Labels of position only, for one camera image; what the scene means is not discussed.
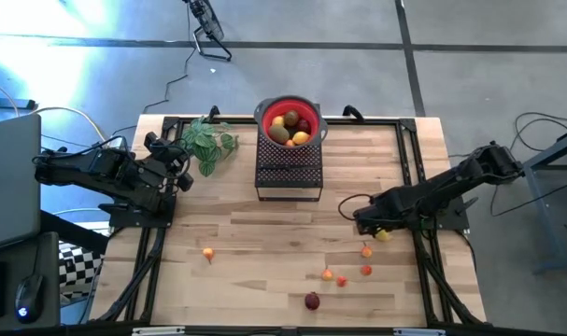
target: potted plant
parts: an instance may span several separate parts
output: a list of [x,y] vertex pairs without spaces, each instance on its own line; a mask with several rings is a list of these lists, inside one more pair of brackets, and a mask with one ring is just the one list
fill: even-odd
[[185,147],[190,155],[198,158],[200,174],[209,176],[215,171],[218,159],[221,157],[227,159],[239,148],[239,135],[227,134],[227,131],[231,130],[231,125],[226,122],[211,125],[205,123],[205,120],[204,116],[192,120],[190,127],[183,131],[181,135],[183,140],[179,145]]

